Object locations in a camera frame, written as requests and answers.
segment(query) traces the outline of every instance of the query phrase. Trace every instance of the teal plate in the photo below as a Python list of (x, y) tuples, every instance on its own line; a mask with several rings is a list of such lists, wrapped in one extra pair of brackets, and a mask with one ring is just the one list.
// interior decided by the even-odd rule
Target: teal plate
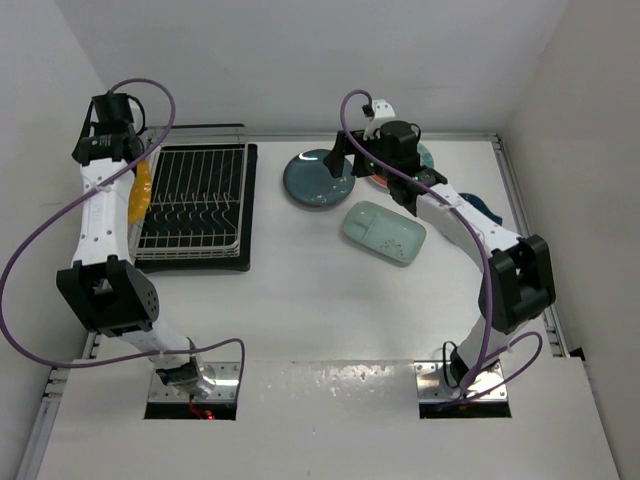
[(329, 150), (310, 150), (295, 156), (284, 169), (283, 182), (287, 193), (307, 207), (331, 207), (343, 201), (353, 190), (356, 178), (351, 175), (351, 163), (344, 162), (342, 177), (333, 178), (322, 163)]

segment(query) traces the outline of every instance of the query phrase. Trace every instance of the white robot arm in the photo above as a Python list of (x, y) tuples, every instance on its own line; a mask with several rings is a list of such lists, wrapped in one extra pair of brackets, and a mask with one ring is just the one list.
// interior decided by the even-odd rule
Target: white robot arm
[[(494, 363), (497, 352), (510, 345), (516, 332), (555, 301), (549, 247), (537, 235), (525, 239), (495, 224), (465, 201), (442, 174), (421, 165), (417, 152), (419, 129), (416, 125), (396, 120), (393, 108), (386, 101), (373, 100), (363, 107), (363, 111), (370, 119), (367, 128), (351, 131), (349, 136), (344, 131), (338, 132), (333, 150), (325, 157), (324, 163), (331, 175), (336, 178), (342, 176), (345, 156), (353, 154), (352, 173), (356, 177), (382, 176), (398, 204), (436, 227), (491, 277), (492, 291), (485, 291), (484, 284), (480, 290), (480, 318), (451, 355), (451, 375), (460, 385), (462, 378), (478, 362), (483, 340), (488, 341), (488, 348), (484, 364), (479, 366), (481, 369)], [(361, 149), (377, 158), (378, 162), (371, 162)], [(389, 167), (413, 181), (399, 177)], [(425, 190), (416, 183), (428, 187), (440, 199), (425, 194)], [(467, 227), (453, 215), (453, 207), (480, 238), (488, 258), (489, 272), (484, 272), (478, 245)], [(485, 319), (488, 295), (493, 301), (493, 314)], [(488, 338), (485, 337), (487, 321), (491, 325)]]
[[(90, 133), (87, 116), (74, 151), (85, 192), (143, 151), (134, 130), (135, 104), (128, 95), (109, 92), (94, 97), (92, 105), (98, 122), (91, 123)], [(160, 316), (153, 283), (131, 261), (127, 217), (134, 179), (135, 173), (127, 172), (83, 204), (78, 247), (71, 268), (57, 274), (58, 290), (89, 331), (120, 338), (141, 352), (193, 349), (192, 342)], [(149, 359), (166, 385), (198, 397), (213, 388), (195, 356), (160, 354)]]

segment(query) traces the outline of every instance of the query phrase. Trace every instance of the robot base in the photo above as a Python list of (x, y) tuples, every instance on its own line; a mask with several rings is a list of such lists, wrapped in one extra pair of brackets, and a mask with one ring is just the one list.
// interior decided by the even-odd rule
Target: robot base
[[(236, 419), (236, 392), (240, 364), (237, 362), (204, 362), (205, 376), (214, 386), (206, 398), (193, 402), (197, 411), (211, 412), (215, 420)], [(189, 395), (168, 387), (154, 373), (151, 376), (145, 419), (200, 420), (189, 404)]]
[[(511, 417), (506, 386), (502, 385), (470, 403), (443, 407), (444, 402), (456, 400), (459, 391), (445, 383), (442, 362), (415, 362), (414, 368), (420, 418)], [(490, 369), (478, 375), (476, 382), (469, 389), (469, 395), (487, 390), (503, 379), (502, 366), (500, 362), (496, 362)]]

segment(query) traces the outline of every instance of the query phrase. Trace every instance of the white table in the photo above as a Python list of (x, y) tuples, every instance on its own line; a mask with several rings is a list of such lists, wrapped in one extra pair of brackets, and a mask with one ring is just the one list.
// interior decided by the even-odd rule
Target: white table
[[(425, 144), (459, 192), (515, 228), (491, 142)], [(258, 148), (251, 271), (152, 276), (162, 315), (198, 345), (245, 340), (237, 421), (143, 420), (146, 360), (73, 371), (41, 480), (618, 478), (580, 361), (553, 358), (548, 345), (508, 387), (513, 418), (420, 420), (412, 362), (464, 339), (480, 273), (429, 226), (406, 268), (342, 238), (357, 201), (403, 213), (366, 179), (333, 210), (295, 206), (282, 188), (286, 162), (330, 143)], [(544, 334), (541, 321), (530, 328)], [(531, 355), (525, 343), (503, 356), (506, 374)], [(235, 360), (235, 348), (205, 358)], [(130, 351), (108, 340), (99, 356)]]

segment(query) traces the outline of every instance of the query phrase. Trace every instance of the light green dish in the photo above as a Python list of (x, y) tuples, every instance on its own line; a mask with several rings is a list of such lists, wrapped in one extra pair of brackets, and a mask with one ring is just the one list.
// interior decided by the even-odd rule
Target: light green dish
[(427, 236), (419, 223), (371, 202), (356, 203), (342, 230), (353, 241), (406, 265), (416, 258)]

